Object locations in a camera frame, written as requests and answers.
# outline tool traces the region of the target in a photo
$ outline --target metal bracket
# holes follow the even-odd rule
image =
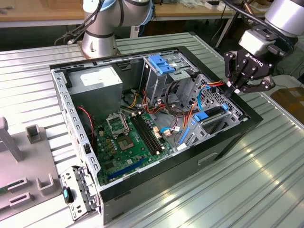
[[[70,211],[73,220],[95,211],[100,206],[97,190],[86,167],[73,166],[64,171],[60,178],[64,187],[69,189]]]

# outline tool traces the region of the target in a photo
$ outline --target ram slot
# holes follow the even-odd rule
[[[159,151],[159,152],[162,151],[161,146],[159,145],[159,143],[155,139],[155,136],[152,134],[152,132],[148,128],[148,126],[145,123],[145,121],[141,117],[139,117],[137,120],[138,120],[139,124],[142,126],[143,130],[145,131],[145,133],[148,135],[149,139],[151,140],[153,146],[157,149],[157,151]]]
[[[152,155],[155,155],[157,151],[162,151],[161,146],[158,144],[155,137],[140,116],[131,118],[131,122]]]

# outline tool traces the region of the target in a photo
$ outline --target pcie slot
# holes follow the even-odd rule
[[[116,172],[114,172],[114,173],[108,175],[108,179],[116,178],[116,177],[118,177],[118,176],[120,176],[120,175],[125,174],[126,172],[129,172],[129,171],[131,171],[131,170],[133,170],[133,169],[135,169],[135,168],[137,168],[137,167],[140,167],[140,165],[141,165],[144,161],[145,161],[145,158],[140,159],[138,162],[136,162],[136,163],[134,163],[134,164],[132,164],[132,165],[129,165],[129,166],[123,168],[122,170],[116,171]]]

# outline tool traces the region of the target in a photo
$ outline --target motherboard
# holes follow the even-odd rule
[[[97,159],[101,166],[97,177],[108,184],[173,153],[167,140],[157,137],[157,126],[148,113],[122,115],[95,127]],[[113,132],[128,128],[119,135]]]

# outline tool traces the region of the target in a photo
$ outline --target white label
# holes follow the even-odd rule
[[[301,96],[301,94],[298,91],[290,91],[290,93],[295,97]]]
[[[179,127],[179,126],[176,126],[176,127],[174,128],[174,130],[177,131],[177,132],[179,132],[179,131],[180,131],[180,127]]]
[[[92,72],[88,74],[83,74],[80,76],[83,84],[85,86],[90,86],[98,83],[107,82],[107,84],[111,83],[112,80],[115,80],[113,77],[113,71],[110,67],[105,67],[100,69],[100,71]]]
[[[177,149],[178,151],[180,151],[180,150],[182,150],[182,149],[185,149],[186,147],[187,147],[186,144],[183,143],[183,144],[181,144],[180,146],[176,147],[176,149]]]

